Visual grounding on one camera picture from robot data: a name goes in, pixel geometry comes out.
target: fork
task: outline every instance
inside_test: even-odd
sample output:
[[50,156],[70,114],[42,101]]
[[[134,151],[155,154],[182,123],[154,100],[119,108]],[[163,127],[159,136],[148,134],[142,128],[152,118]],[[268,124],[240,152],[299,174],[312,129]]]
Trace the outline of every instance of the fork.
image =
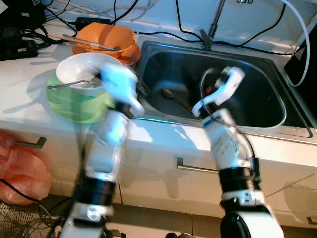
[[65,83],[65,84],[60,84],[60,85],[51,85],[51,86],[47,86],[48,89],[51,90],[59,90],[59,89],[64,89],[64,88],[68,88],[71,85],[77,84],[77,83],[90,83],[94,86],[97,86],[100,83],[101,80],[101,76],[100,73],[97,73],[91,80],[79,80],[76,82],[72,82],[72,83]]

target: plastic bag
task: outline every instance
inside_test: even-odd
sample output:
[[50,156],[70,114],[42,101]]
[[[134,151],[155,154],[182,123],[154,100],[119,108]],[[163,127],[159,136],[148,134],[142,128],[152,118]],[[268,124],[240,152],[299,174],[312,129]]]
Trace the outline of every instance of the plastic bag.
[[[51,186],[51,175],[43,161],[30,149],[14,145],[15,139],[0,132],[0,179],[4,179],[23,194],[42,200]],[[0,182],[0,200],[27,205],[26,199]]]

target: floor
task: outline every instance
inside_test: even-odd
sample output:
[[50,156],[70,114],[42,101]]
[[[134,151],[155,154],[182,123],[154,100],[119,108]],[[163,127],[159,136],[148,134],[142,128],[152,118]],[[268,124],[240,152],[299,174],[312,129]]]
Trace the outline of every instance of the floor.
[[[43,201],[50,209],[63,198],[53,196]],[[67,203],[56,207],[52,212],[58,213]],[[118,229],[126,233],[127,238],[165,238],[168,232],[189,233],[196,238],[221,238],[221,218],[198,216],[179,212],[163,211],[142,207],[114,204],[113,222],[108,229]],[[285,238],[317,238],[317,229],[282,227]]]

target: sink basin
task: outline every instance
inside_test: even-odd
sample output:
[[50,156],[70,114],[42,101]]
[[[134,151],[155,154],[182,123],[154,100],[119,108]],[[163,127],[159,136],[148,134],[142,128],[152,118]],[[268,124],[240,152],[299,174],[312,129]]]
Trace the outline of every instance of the sink basin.
[[[282,139],[312,137],[271,60],[150,41],[143,43],[137,66],[139,81],[150,90],[140,98],[146,110],[142,119],[200,126],[186,108],[200,99],[199,82],[204,71],[213,67],[221,72],[227,66],[239,67],[246,74],[235,94],[220,105],[229,109],[243,132]],[[205,88],[217,78],[208,75]],[[173,99],[165,97],[162,89],[170,90]]]

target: kitchen counter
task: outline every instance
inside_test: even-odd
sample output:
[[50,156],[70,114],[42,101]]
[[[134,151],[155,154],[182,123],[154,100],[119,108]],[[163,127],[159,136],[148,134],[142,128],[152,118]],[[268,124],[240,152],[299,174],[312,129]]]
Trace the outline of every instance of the kitchen counter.
[[[61,31],[71,34],[70,30],[54,21],[47,26],[47,29],[51,34]],[[198,43],[186,43],[170,37],[143,35],[137,37],[139,46],[144,40],[199,46]],[[213,50],[269,58],[275,62],[282,74],[285,74],[283,66],[289,59],[288,56],[276,56],[219,45],[214,45]],[[46,129],[56,133],[74,133],[73,124],[50,108],[45,90],[46,83],[54,75],[58,64],[72,54],[70,46],[51,45],[39,50],[37,57],[0,62],[0,128],[38,134]],[[248,138],[254,147],[255,154],[260,159],[317,168],[317,146],[315,145],[258,136],[248,136]],[[139,148],[146,146],[147,149],[174,151],[179,152],[180,155],[191,156],[206,155],[210,151],[210,144],[201,128],[137,119],[131,122],[128,145]]]

